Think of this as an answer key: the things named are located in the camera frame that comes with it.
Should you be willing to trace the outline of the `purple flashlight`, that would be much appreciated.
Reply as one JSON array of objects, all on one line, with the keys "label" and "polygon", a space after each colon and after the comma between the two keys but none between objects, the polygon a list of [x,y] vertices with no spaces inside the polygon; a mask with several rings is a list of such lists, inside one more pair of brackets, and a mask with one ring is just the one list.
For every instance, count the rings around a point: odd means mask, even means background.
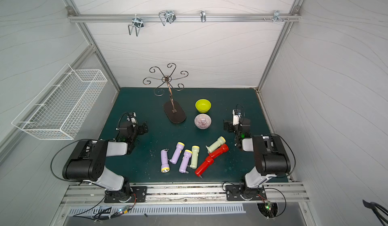
[{"label": "purple flashlight", "polygon": [[172,158],[169,160],[172,164],[177,164],[179,157],[181,155],[182,150],[184,149],[185,144],[182,142],[178,142],[173,153]]},{"label": "purple flashlight", "polygon": [[188,168],[188,165],[189,165],[189,161],[192,157],[192,151],[191,150],[185,150],[184,154],[183,154],[183,158],[182,158],[182,162],[180,164],[180,167],[179,167],[179,172],[180,173],[189,173],[187,171],[187,168]]},{"label": "purple flashlight", "polygon": [[169,160],[168,160],[168,149],[161,150],[160,155],[161,155],[161,172],[167,173],[170,171]]}]

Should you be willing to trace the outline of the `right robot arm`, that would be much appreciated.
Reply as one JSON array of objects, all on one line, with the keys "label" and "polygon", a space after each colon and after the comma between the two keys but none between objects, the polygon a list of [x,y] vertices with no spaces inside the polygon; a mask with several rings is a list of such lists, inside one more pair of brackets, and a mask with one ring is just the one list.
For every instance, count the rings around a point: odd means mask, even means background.
[{"label": "right robot arm", "polygon": [[239,118],[223,122],[224,130],[235,134],[235,146],[252,152],[253,169],[245,174],[239,185],[224,186],[228,201],[267,201],[264,184],[279,175],[291,172],[291,162],[279,135],[252,135],[249,119]]}]

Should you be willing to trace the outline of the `pale green flashlight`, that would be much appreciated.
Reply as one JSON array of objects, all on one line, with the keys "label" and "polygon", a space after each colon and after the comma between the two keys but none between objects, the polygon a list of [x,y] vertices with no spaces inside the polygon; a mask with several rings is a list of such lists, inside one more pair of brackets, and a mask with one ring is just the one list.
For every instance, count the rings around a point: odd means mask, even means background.
[{"label": "pale green flashlight", "polygon": [[198,157],[199,157],[200,147],[193,146],[192,147],[192,158],[190,168],[196,169],[198,167]]},{"label": "pale green flashlight", "polygon": [[210,146],[206,146],[208,153],[213,153],[216,149],[218,149],[221,145],[225,144],[226,140],[220,136],[213,144]]}]

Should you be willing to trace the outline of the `red flashlight upper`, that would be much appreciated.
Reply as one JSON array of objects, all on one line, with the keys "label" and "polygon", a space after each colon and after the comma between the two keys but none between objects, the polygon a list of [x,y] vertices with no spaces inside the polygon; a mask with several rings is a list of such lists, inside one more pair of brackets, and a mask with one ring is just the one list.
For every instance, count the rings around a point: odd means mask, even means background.
[{"label": "red flashlight upper", "polygon": [[210,153],[209,156],[212,159],[215,159],[219,157],[221,154],[224,154],[229,151],[229,147],[226,144],[221,145],[219,148],[217,148],[214,152]]}]

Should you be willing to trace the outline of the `red flashlight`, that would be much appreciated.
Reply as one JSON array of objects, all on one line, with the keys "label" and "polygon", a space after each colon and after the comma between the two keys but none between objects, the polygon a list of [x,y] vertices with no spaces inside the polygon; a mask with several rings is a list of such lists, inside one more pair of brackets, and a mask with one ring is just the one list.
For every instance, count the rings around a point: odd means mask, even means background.
[{"label": "red flashlight", "polygon": [[205,161],[195,170],[196,176],[202,178],[202,174],[207,168],[214,163],[214,159],[211,156],[207,156]]},{"label": "red flashlight", "polygon": [[221,145],[219,148],[217,148],[214,152],[210,153],[209,156],[212,159],[215,159],[219,157],[221,154],[224,154],[229,151],[229,147],[226,144]]}]

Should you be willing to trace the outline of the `red flashlight lower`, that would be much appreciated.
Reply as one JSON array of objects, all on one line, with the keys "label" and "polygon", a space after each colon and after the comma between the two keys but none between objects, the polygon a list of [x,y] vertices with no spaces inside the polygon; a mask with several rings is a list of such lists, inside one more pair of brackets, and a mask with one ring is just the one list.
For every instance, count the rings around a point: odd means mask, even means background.
[{"label": "red flashlight lower", "polygon": [[196,176],[202,178],[202,174],[207,168],[214,163],[214,159],[211,156],[207,156],[205,161],[195,170]]}]

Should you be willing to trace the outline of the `pale green flashlight middle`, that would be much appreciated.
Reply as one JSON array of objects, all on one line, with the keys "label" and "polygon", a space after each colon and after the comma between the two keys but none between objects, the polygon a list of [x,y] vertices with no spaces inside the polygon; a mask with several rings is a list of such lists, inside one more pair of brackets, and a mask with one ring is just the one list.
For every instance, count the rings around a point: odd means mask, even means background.
[{"label": "pale green flashlight middle", "polygon": [[193,146],[192,147],[192,158],[190,168],[196,169],[198,167],[198,157],[199,157],[200,147]]}]

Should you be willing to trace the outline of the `pink patterned bowl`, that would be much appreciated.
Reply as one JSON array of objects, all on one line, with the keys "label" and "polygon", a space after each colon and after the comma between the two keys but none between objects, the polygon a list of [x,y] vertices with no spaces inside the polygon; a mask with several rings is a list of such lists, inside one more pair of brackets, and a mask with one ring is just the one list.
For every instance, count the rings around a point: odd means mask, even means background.
[{"label": "pink patterned bowl", "polygon": [[199,114],[194,119],[195,126],[201,130],[205,130],[210,127],[212,120],[207,114]]}]

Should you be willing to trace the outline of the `metal double hook left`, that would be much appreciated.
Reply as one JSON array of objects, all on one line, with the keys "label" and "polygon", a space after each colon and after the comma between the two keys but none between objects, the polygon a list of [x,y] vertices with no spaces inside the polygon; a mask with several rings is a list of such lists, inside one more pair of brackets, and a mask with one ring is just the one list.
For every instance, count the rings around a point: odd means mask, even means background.
[{"label": "metal double hook left", "polygon": [[141,18],[135,17],[132,19],[132,24],[128,25],[128,33],[129,35],[135,34],[138,37],[140,30],[143,27],[143,20]]}]

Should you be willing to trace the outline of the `metal double hook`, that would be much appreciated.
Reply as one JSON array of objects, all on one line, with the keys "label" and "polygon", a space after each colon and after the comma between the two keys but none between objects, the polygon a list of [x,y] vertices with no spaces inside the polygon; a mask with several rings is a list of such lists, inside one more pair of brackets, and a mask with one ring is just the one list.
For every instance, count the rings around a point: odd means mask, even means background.
[{"label": "metal double hook", "polygon": [[171,24],[176,20],[176,15],[173,10],[161,11],[159,12],[158,17],[163,26],[165,26],[167,23]]},{"label": "metal double hook", "polygon": [[143,27],[143,20],[141,18],[135,17],[132,19],[132,24],[128,25],[128,33],[129,35],[135,34],[138,37],[140,30]]}]

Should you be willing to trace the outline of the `metal hook right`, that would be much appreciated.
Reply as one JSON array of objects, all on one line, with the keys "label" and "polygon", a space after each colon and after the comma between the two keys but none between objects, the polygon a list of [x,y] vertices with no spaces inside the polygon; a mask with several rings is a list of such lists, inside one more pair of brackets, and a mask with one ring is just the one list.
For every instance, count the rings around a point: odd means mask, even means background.
[{"label": "metal hook right", "polygon": [[289,18],[281,17],[280,12],[276,10],[271,18],[263,18],[264,21],[271,21],[273,23],[275,22],[287,22],[289,21]]}]

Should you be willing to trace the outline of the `small metal hook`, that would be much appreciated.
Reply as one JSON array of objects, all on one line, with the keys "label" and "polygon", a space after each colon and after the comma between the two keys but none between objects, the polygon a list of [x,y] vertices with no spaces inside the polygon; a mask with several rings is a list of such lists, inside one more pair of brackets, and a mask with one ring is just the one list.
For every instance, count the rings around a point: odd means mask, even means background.
[{"label": "small metal hook", "polygon": [[200,11],[200,18],[202,23],[206,22],[206,12],[204,10]]}]

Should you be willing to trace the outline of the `metal double hook middle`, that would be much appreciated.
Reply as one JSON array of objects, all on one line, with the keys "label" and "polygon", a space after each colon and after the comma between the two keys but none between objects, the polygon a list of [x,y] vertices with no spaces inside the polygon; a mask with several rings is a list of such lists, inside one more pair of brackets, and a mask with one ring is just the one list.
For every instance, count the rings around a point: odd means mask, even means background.
[{"label": "metal double hook middle", "polygon": [[176,20],[176,15],[173,10],[161,11],[159,12],[158,17],[163,26],[165,26],[167,23],[171,24]]}]

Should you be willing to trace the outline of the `black object at corner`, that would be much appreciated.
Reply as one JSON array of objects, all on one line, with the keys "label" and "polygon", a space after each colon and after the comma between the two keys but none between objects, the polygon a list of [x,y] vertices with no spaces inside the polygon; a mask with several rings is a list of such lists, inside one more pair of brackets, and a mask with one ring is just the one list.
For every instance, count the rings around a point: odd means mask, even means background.
[{"label": "black object at corner", "polygon": [[388,210],[376,202],[362,200],[365,208],[371,209],[383,226],[388,225]]}]

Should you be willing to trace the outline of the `aluminium top rail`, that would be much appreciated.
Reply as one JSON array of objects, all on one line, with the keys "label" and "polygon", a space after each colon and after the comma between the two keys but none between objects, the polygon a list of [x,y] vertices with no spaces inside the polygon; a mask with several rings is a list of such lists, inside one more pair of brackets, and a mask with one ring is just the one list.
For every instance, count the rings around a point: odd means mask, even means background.
[{"label": "aluminium top rail", "polygon": [[[200,13],[195,14],[175,14],[175,23],[202,23]],[[289,18],[288,22],[298,22],[302,18],[301,15],[280,14],[281,17]],[[265,22],[263,18],[271,18],[270,14],[210,14],[206,12],[206,23],[221,23],[221,22]],[[80,14],[68,16],[70,22],[73,23],[130,23],[132,19],[138,17],[144,23],[160,23],[158,14]]]}]

